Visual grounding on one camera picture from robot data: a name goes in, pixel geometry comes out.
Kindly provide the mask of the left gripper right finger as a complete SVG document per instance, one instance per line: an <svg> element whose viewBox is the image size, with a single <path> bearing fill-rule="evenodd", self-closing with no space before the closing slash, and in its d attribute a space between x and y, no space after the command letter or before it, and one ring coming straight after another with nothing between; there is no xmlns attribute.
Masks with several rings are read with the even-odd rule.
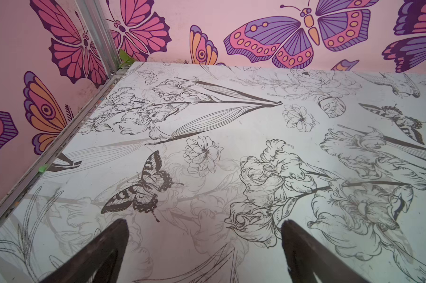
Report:
<svg viewBox="0 0 426 283"><path fill-rule="evenodd" d="M293 283L367 282L296 222L285 221L281 236Z"/></svg>

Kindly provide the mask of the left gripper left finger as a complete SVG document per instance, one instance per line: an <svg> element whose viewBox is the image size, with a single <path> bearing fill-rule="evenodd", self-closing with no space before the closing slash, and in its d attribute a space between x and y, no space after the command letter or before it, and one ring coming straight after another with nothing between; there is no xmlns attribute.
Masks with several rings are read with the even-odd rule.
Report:
<svg viewBox="0 0 426 283"><path fill-rule="evenodd" d="M75 256L43 279L44 283L115 283L129 239L125 219L118 219Z"/></svg>

